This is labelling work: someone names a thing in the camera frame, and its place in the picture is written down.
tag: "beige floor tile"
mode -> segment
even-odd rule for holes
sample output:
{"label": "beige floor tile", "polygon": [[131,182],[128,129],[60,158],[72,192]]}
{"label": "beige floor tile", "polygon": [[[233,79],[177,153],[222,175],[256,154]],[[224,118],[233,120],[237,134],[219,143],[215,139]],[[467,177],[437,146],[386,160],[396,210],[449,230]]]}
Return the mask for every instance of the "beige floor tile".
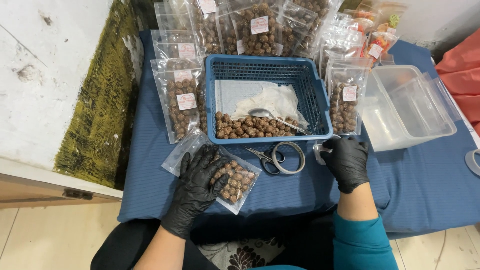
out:
{"label": "beige floor tile", "polygon": [[467,230],[478,254],[480,252],[480,222],[475,225],[466,226],[465,229]]}
{"label": "beige floor tile", "polygon": [[403,265],[402,256],[398,250],[398,246],[395,240],[390,240],[390,246],[392,247],[393,256],[395,256],[396,264],[398,265],[398,270],[405,270]]}
{"label": "beige floor tile", "polygon": [[87,270],[118,224],[120,203],[20,208],[2,270]]}
{"label": "beige floor tile", "polygon": [[18,208],[0,209],[0,258]]}
{"label": "beige floor tile", "polygon": [[[397,239],[407,270],[434,270],[445,239],[445,231]],[[480,268],[480,258],[464,227],[448,229],[436,270]]]}

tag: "blue tablecloth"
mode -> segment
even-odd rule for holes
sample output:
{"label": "blue tablecloth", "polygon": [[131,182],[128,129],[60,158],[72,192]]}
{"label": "blue tablecloth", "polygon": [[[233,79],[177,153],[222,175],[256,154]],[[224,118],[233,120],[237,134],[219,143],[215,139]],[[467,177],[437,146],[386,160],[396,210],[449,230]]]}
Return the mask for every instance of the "blue tablecloth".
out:
{"label": "blue tablecloth", "polygon": [[[161,164],[175,145],[168,144],[165,121],[150,69],[154,59],[150,31],[140,33],[145,61],[133,126],[130,161],[118,220],[160,218],[168,209],[175,176]],[[397,64],[411,64],[432,77],[437,73],[427,49],[399,41],[391,49]],[[367,169],[375,203],[389,232],[428,233],[480,221],[480,179],[465,165],[464,155],[476,149],[462,121],[457,133],[408,149],[375,153],[370,149]],[[368,140],[365,129],[360,139]],[[313,142],[299,146],[307,157],[305,169],[295,175],[262,173],[239,216],[215,203],[195,226],[219,218],[248,223],[271,217],[324,211],[338,201],[339,191],[331,173],[316,163]],[[257,157],[236,146],[231,153],[261,167]],[[298,158],[287,151],[286,169],[295,169]]]}

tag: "black nitrile glove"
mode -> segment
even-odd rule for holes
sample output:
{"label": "black nitrile glove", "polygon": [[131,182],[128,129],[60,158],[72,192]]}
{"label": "black nitrile glove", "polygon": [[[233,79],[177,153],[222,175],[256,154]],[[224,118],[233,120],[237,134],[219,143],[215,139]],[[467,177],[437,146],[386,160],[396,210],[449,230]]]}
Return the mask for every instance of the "black nitrile glove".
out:
{"label": "black nitrile glove", "polygon": [[355,138],[332,138],[323,143],[332,152],[320,152],[330,172],[338,182],[340,192],[350,194],[363,184],[367,177],[368,143],[359,143]]}
{"label": "black nitrile glove", "polygon": [[227,158],[220,158],[208,165],[217,151],[216,145],[210,149],[203,145],[190,164],[190,154],[183,156],[172,204],[161,219],[162,227],[170,233],[187,239],[195,217],[213,204],[227,183],[228,174],[224,174],[211,187],[208,184],[215,172],[228,162]]}

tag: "blue plastic basket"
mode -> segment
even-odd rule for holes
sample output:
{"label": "blue plastic basket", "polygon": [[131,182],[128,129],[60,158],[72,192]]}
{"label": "blue plastic basket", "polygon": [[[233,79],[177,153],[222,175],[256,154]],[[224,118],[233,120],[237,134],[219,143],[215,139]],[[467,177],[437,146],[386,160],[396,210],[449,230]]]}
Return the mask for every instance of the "blue plastic basket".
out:
{"label": "blue plastic basket", "polygon": [[[258,57],[212,54],[206,66],[206,110],[208,138],[215,144],[242,144],[281,141],[327,140],[333,135],[328,115],[330,103],[323,80],[318,78],[315,63],[307,58]],[[308,121],[310,136],[263,138],[216,138],[215,80],[268,81],[292,85],[299,100],[297,109]]]}

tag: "black scissor handle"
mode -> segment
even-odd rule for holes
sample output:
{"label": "black scissor handle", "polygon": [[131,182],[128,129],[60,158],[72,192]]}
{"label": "black scissor handle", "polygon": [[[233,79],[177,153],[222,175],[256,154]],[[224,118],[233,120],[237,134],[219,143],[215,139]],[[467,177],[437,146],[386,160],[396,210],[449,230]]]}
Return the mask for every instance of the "black scissor handle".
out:
{"label": "black scissor handle", "polygon": [[[280,151],[277,151],[276,154],[280,155],[280,159],[276,159],[278,161],[278,163],[282,163],[285,161],[285,156],[282,154],[282,152]],[[265,155],[269,156],[269,157],[272,157],[272,160],[273,160],[273,156],[272,156],[272,150],[268,150],[265,152]]]}
{"label": "black scissor handle", "polygon": [[[260,159],[260,163],[262,164],[262,168],[265,170],[265,172],[269,173],[269,174],[272,174],[272,175],[277,175],[280,173],[280,170],[278,168],[276,168],[275,164],[267,159]],[[272,164],[275,168],[276,168],[276,171],[272,172],[268,167],[267,167],[267,163],[270,163]]]}

